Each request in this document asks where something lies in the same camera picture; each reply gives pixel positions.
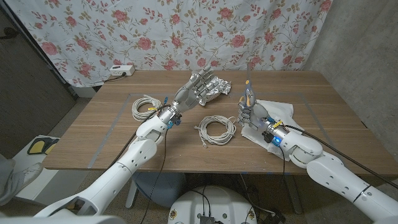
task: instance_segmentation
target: crumpled paper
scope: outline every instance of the crumpled paper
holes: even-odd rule
[[[199,101],[199,104],[201,104],[202,106],[205,106],[207,102],[215,99],[221,93],[228,95],[229,91],[231,91],[231,82],[225,81],[218,77],[214,77],[210,81],[210,83],[215,83],[215,82],[218,82],[218,85],[210,92],[208,92],[206,96],[202,98],[202,100]]]
[[[273,101],[266,100],[257,100],[257,103],[262,105],[269,113],[269,116],[274,120],[282,120],[284,124],[303,129],[293,120],[293,105],[290,103],[279,103]],[[298,134],[301,134],[300,131],[288,128],[289,131],[294,131]],[[243,137],[249,139],[250,141],[262,146],[267,149],[268,152],[275,154],[279,158],[283,158],[282,153],[279,147],[274,146],[273,143],[266,143],[264,137],[262,136],[262,132],[255,131],[249,127],[248,124],[244,124],[242,128],[241,134]],[[289,155],[285,154],[285,161],[290,161]]]

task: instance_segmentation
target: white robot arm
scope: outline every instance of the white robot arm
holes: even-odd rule
[[[374,222],[398,216],[397,201],[349,171],[339,158],[323,151],[318,141],[275,122],[267,110],[256,103],[254,94],[251,95],[252,106],[248,105],[247,92],[248,87],[239,102],[239,123],[262,132],[266,142],[280,147],[295,165],[306,169],[315,182],[349,200]]]
[[[166,131],[174,124],[180,124],[181,114],[195,107],[203,96],[218,85],[209,84],[213,78],[210,66],[193,73],[188,83],[177,92],[171,106],[164,106],[156,116],[139,126],[137,138],[120,160],[87,189],[49,205],[35,217],[101,215],[132,174],[156,154],[157,144],[162,142]]]

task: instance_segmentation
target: coiled white cable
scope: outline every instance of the coiled white cable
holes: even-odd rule
[[[148,95],[144,95],[143,98],[139,98],[132,104],[131,111],[132,111],[132,116],[134,117],[135,120],[144,121],[153,112],[152,110],[142,113],[138,112],[138,108],[147,103],[152,103],[154,108],[159,108],[162,105],[160,100],[150,97]]]
[[[203,143],[203,147],[207,147],[205,140],[208,141],[210,144],[217,144],[219,146],[223,146],[227,144],[235,134],[236,131],[236,126],[234,125],[235,121],[236,118],[234,116],[230,118],[226,118],[220,115],[206,116],[205,118],[203,118],[202,121],[200,121],[199,127],[195,126],[194,128],[199,131],[199,136]],[[209,136],[207,134],[206,127],[213,122],[219,122],[225,125],[226,132],[220,136]]]

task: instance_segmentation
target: crumpled aluminum foil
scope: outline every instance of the crumpled aluminum foil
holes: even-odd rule
[[[231,82],[225,81],[218,77],[214,77],[210,81],[210,83],[215,83],[215,82],[218,82],[218,85],[214,89],[212,89],[210,92],[208,92],[206,94],[206,96],[203,97],[202,100],[199,101],[199,104],[201,104],[202,106],[204,106],[207,102],[215,99],[221,93],[228,95],[229,91],[231,91]]]

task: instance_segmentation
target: wooden table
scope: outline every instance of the wooden table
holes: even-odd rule
[[[168,96],[171,101],[190,74],[190,71],[136,71],[132,77],[106,83],[45,158],[44,167],[106,169],[140,125],[132,117],[133,102],[143,94],[161,101]],[[202,146],[193,127],[205,116],[237,116],[246,79],[245,71],[216,71],[215,74],[232,81],[231,93],[183,114],[181,125],[174,126],[167,134],[163,171],[281,173],[282,160],[242,137],[238,125],[235,137],[227,145],[209,144],[206,149]],[[398,174],[397,162],[321,73],[257,71],[251,76],[257,99],[293,104],[293,119],[301,127],[380,174]],[[220,135],[225,127],[214,123],[208,126],[208,131]],[[160,144],[157,154],[140,171],[160,170],[163,158],[164,144]],[[356,174],[368,174],[349,161],[345,160],[345,164]],[[306,170],[287,162],[286,173],[306,174]]]

